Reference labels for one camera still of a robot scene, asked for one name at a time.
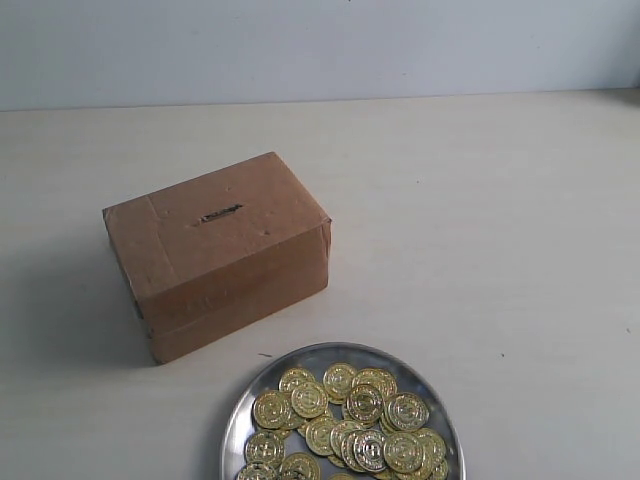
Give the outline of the gold coin bottom middle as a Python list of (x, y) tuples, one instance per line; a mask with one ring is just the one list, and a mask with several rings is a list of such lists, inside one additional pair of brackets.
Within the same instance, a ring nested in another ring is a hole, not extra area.
[(310, 454), (295, 452), (287, 455), (280, 467), (282, 480), (320, 480), (321, 468)]

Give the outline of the gold coin back right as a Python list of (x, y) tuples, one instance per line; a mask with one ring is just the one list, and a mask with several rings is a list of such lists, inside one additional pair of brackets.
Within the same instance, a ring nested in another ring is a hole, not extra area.
[(359, 370), (352, 379), (352, 386), (370, 385), (376, 388), (384, 398), (398, 391), (395, 376), (382, 368), (367, 367)]

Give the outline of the gold coin far left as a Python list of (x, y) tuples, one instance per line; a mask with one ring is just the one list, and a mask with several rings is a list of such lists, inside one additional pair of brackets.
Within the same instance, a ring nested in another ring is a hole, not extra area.
[(259, 394), (252, 406), (254, 421), (267, 430), (291, 430), (291, 413), (290, 397), (278, 390), (267, 390)]

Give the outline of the gold coin centre dark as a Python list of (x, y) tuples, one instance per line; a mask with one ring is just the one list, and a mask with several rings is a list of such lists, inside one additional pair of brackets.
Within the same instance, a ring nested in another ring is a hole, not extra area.
[(348, 415), (364, 425), (373, 425), (382, 415), (384, 398), (381, 392), (370, 384), (353, 387), (345, 400)]

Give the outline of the gold coin front centre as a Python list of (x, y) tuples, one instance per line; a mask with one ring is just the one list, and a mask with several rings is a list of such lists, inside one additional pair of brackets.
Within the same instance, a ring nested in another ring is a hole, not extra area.
[(387, 468), (384, 458), (385, 441), (385, 435), (378, 430), (356, 431), (353, 450), (357, 464), (368, 472), (384, 471)]

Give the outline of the brown cardboard box with slot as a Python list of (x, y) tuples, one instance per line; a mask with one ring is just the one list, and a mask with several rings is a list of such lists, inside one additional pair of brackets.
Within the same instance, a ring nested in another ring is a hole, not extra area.
[(103, 220), (160, 364), (329, 282), (330, 217), (273, 152), (107, 207)]

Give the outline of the gold coin middle lower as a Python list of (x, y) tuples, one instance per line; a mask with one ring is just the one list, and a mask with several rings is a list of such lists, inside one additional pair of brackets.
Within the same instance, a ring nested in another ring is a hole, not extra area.
[(305, 432), (308, 448), (316, 455), (328, 457), (334, 454), (331, 446), (331, 432), (338, 424), (335, 418), (322, 415), (309, 422)]

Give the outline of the gold coin right edge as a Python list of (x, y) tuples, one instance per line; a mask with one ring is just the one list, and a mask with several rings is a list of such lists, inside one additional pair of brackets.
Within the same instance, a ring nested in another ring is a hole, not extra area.
[(438, 466), (446, 458), (446, 444), (435, 430), (421, 428), (415, 432), (415, 436), (422, 443), (432, 468)]

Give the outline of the gold coin bottom left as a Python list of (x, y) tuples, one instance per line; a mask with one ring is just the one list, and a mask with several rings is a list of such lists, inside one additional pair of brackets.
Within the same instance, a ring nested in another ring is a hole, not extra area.
[(247, 463), (236, 475), (236, 480), (276, 480), (277, 478), (277, 469), (264, 462)]

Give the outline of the gold coin back middle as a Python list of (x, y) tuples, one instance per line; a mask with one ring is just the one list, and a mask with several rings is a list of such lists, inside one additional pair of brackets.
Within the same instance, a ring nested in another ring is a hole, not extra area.
[(332, 403), (340, 404), (346, 399), (356, 374), (355, 367), (343, 362), (333, 363), (326, 369), (322, 383)]

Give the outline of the round silver metal plate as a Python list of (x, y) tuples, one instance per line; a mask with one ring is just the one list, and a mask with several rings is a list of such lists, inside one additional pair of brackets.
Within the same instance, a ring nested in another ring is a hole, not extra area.
[(355, 367), (380, 367), (390, 371), (402, 390), (419, 394), (431, 410), (428, 425), (445, 440), (450, 479), (465, 479), (466, 465), (462, 446), (445, 405), (436, 390), (415, 369), (400, 359), (370, 346), (348, 342), (325, 342), (305, 346), (287, 353), (268, 364), (244, 388), (231, 410), (222, 436), (218, 473), (219, 479), (234, 479), (244, 465), (244, 442), (255, 431), (251, 414), (258, 394), (275, 388), (286, 370), (305, 368), (321, 377), (330, 364), (349, 363)]

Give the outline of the gold coin back left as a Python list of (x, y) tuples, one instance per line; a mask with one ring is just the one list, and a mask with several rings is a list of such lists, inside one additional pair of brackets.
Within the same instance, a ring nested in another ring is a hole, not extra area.
[(286, 370), (278, 383), (278, 388), (285, 394), (291, 394), (301, 384), (315, 382), (315, 376), (307, 369), (294, 367)]

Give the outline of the gold coin left upper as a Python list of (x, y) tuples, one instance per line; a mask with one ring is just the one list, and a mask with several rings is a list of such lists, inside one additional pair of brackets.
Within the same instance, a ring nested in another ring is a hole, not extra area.
[(317, 382), (305, 382), (291, 393), (291, 405), (294, 411), (305, 419), (322, 415), (328, 407), (328, 395)]

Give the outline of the gold coin right large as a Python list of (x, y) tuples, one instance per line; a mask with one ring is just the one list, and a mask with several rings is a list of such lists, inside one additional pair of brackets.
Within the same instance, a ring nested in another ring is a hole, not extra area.
[(385, 400), (385, 415), (394, 429), (416, 431), (427, 423), (430, 412), (418, 395), (399, 392)]

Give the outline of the gold coin lower left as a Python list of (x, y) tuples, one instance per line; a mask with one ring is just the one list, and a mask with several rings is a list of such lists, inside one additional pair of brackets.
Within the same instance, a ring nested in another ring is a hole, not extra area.
[(244, 457), (247, 463), (263, 463), (277, 468), (285, 457), (284, 440), (272, 431), (257, 431), (247, 439)]

